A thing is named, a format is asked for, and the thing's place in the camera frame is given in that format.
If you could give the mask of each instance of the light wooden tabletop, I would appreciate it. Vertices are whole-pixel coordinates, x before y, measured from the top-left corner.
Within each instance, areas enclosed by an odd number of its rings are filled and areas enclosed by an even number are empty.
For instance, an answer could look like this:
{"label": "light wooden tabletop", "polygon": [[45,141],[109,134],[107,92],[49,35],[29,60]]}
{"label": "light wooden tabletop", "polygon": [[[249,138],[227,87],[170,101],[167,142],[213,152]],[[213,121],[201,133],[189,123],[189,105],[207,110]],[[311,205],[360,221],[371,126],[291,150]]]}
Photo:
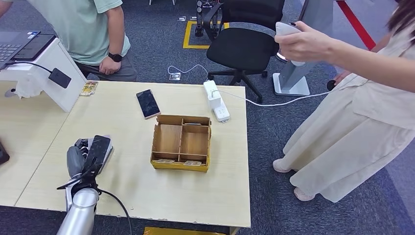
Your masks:
{"label": "light wooden tabletop", "polygon": [[[207,173],[154,169],[150,151],[156,119],[144,120],[136,93],[151,89],[162,114],[212,119]],[[245,97],[244,87],[220,87]],[[111,135],[114,154],[97,178],[131,217],[250,227],[250,194],[245,101],[223,94],[231,120],[219,123],[202,85],[100,82],[94,95],[79,97],[16,206],[65,210],[66,151],[78,138]],[[125,216],[101,195],[97,213]]]}
{"label": "light wooden tabletop", "polygon": [[13,206],[62,127],[65,113],[49,96],[6,98],[15,82],[0,81],[0,142],[10,160],[0,165],[0,205]]}

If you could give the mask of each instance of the power strip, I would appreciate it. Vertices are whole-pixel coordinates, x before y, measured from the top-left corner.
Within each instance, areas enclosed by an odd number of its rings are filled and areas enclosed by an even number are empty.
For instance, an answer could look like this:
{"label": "power strip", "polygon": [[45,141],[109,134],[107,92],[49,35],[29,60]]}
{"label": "power strip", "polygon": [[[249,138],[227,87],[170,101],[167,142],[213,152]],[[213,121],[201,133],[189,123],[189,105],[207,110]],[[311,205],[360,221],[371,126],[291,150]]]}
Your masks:
{"label": "power strip", "polygon": [[223,99],[219,92],[217,91],[218,88],[216,87],[216,84],[214,81],[207,81],[203,83],[203,86],[205,87],[207,100],[209,102],[209,106],[215,113],[216,118],[219,122],[225,123],[229,121],[231,118],[231,115],[229,114],[228,109],[226,108],[225,103],[223,102]]}

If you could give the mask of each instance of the chair base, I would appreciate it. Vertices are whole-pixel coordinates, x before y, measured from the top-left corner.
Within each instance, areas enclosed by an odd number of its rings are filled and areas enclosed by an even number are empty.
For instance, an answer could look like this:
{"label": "chair base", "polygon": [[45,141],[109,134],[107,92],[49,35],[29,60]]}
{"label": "chair base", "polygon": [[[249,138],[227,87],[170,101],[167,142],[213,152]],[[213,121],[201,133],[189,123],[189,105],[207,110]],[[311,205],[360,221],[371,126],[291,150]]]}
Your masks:
{"label": "chair base", "polygon": [[260,74],[262,77],[267,77],[268,72],[267,71],[243,71],[243,70],[225,70],[225,71],[215,71],[215,72],[209,72],[207,77],[209,80],[214,79],[214,75],[219,76],[232,76],[233,79],[229,83],[230,86],[235,85],[235,83],[239,83],[241,81],[244,81],[245,84],[248,85],[248,87],[255,93],[256,96],[258,96],[257,102],[262,103],[262,95],[259,92],[259,90],[253,85],[253,83],[249,80],[247,75],[255,75]]}

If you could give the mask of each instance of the smartwatch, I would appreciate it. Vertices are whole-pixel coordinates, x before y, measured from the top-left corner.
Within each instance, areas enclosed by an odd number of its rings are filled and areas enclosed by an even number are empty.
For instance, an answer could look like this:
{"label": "smartwatch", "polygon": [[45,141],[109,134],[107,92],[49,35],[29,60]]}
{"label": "smartwatch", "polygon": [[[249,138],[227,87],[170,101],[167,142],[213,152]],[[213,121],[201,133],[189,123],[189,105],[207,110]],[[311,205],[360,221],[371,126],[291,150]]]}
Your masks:
{"label": "smartwatch", "polygon": [[121,60],[122,60],[122,56],[121,55],[119,55],[119,54],[111,54],[111,53],[108,53],[108,57],[110,57],[112,60],[114,60],[114,62],[121,62]]}

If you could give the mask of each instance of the white sneaker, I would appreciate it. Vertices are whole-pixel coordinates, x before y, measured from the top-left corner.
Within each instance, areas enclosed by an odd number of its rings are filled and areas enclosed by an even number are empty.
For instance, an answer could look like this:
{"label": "white sneaker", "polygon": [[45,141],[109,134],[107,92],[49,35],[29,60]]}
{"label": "white sneaker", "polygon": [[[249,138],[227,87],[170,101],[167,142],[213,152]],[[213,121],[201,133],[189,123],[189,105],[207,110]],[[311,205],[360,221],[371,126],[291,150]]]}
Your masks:
{"label": "white sneaker", "polygon": [[274,170],[275,170],[276,172],[279,172],[279,173],[287,173],[287,172],[290,172],[290,170],[291,170],[291,169],[286,170],[286,169],[283,169],[283,168],[281,167],[281,161],[282,161],[282,159],[277,159],[277,160],[275,160],[275,161],[273,162],[273,167],[274,167]]}
{"label": "white sneaker", "polygon": [[314,197],[315,197],[315,195],[313,195],[313,196],[308,196],[308,195],[305,195],[305,193],[303,192],[303,191],[301,191],[301,189],[299,189],[299,188],[295,188],[294,189],[294,195],[300,200],[300,201],[303,201],[303,202],[307,202],[307,201],[311,201],[311,200],[313,200],[314,199]]}

